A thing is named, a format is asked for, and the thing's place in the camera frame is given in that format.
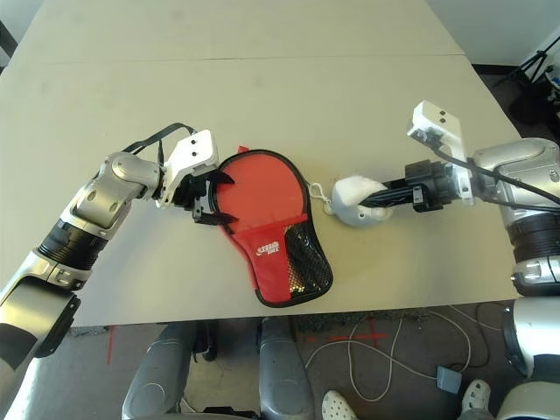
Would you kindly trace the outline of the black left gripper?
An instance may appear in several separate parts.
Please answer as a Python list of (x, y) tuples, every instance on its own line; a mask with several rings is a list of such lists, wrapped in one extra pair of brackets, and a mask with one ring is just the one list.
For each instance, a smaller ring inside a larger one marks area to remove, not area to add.
[(235, 181), (222, 171), (212, 171), (198, 176), (186, 175), (174, 193), (174, 206), (192, 212), (196, 223), (230, 224), (237, 218), (228, 213), (205, 213), (201, 199), (207, 195), (207, 181), (219, 185), (233, 185)]

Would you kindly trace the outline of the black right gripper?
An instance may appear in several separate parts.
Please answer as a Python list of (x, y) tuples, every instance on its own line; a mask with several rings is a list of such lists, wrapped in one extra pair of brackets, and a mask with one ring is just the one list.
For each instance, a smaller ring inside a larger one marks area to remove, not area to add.
[(458, 198), (451, 164), (419, 161), (406, 165), (404, 174), (404, 178), (383, 182), (383, 192), (367, 196), (362, 205), (368, 208), (386, 208), (412, 202), (416, 212), (425, 213), (441, 210)]

